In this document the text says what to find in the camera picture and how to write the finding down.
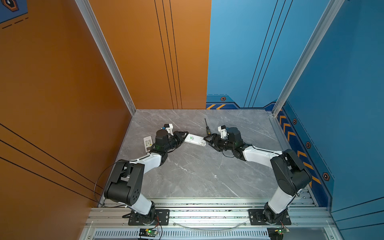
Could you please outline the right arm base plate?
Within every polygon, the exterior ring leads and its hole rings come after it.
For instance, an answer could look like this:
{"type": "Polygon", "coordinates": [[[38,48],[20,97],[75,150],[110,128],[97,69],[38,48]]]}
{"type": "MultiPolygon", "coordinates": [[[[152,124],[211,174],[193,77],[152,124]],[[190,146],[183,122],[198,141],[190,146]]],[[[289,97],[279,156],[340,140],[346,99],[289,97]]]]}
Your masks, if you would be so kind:
{"type": "Polygon", "coordinates": [[[290,226],[292,224],[288,210],[284,210],[279,214],[274,213],[272,210],[262,209],[249,209],[248,210],[250,223],[252,226],[266,226],[266,225],[284,225],[290,226]]]}

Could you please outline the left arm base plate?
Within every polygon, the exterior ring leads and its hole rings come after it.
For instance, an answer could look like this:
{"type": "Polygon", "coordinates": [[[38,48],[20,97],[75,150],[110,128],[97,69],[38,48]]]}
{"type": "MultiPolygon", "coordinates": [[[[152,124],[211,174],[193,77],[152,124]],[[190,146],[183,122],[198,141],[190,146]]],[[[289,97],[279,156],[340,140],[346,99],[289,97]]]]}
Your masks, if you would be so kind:
{"type": "Polygon", "coordinates": [[[160,224],[161,226],[167,226],[170,220],[169,209],[155,209],[150,211],[148,215],[141,215],[139,213],[133,213],[129,217],[129,226],[155,226],[160,224]]]}

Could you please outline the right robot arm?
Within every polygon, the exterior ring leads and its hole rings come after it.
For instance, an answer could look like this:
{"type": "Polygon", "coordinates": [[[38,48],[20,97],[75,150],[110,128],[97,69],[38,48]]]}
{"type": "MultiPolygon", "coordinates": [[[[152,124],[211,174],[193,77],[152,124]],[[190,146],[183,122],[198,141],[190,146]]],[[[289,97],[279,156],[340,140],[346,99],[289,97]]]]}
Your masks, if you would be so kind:
{"type": "Polygon", "coordinates": [[[313,179],[293,150],[272,151],[247,144],[236,127],[224,129],[223,134],[208,135],[204,140],[218,152],[231,151],[239,160],[258,163],[273,170],[278,188],[260,214],[261,221],[266,225],[282,223],[288,215],[289,204],[313,179]]]}

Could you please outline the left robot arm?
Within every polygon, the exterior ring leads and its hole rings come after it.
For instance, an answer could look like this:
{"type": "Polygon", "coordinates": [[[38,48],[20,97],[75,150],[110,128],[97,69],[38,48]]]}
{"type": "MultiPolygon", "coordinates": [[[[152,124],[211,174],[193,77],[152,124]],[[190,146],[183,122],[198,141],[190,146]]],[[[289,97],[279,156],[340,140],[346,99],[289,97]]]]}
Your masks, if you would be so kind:
{"type": "Polygon", "coordinates": [[[158,130],[148,154],[135,160],[117,161],[105,186],[105,199],[125,204],[131,209],[129,217],[145,225],[152,224],[156,207],[141,193],[144,174],[163,165],[169,153],[179,148],[188,134],[179,131],[170,134],[165,129],[158,130]]]}

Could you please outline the white TCL remote control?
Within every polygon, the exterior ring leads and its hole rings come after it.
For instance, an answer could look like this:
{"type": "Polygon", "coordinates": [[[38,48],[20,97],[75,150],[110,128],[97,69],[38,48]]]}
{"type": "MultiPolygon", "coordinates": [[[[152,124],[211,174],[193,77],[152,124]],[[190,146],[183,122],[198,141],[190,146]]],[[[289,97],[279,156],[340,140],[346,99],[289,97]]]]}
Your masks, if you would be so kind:
{"type": "Polygon", "coordinates": [[[190,144],[194,144],[194,145],[198,145],[198,146],[202,146],[202,147],[206,146],[206,143],[207,143],[203,137],[193,135],[193,134],[188,134],[185,138],[185,142],[190,143],[190,144]]]}

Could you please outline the black yellow screwdriver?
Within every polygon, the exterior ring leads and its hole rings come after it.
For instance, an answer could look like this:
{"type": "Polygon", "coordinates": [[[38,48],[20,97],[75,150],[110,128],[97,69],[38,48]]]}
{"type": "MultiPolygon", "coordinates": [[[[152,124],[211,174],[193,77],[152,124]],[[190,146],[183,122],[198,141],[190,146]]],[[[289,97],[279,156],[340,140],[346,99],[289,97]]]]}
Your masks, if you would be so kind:
{"type": "Polygon", "coordinates": [[[207,132],[207,135],[209,136],[209,135],[211,135],[211,130],[210,130],[209,126],[208,126],[208,123],[207,123],[206,119],[205,119],[205,123],[206,123],[206,132],[207,132]]]}

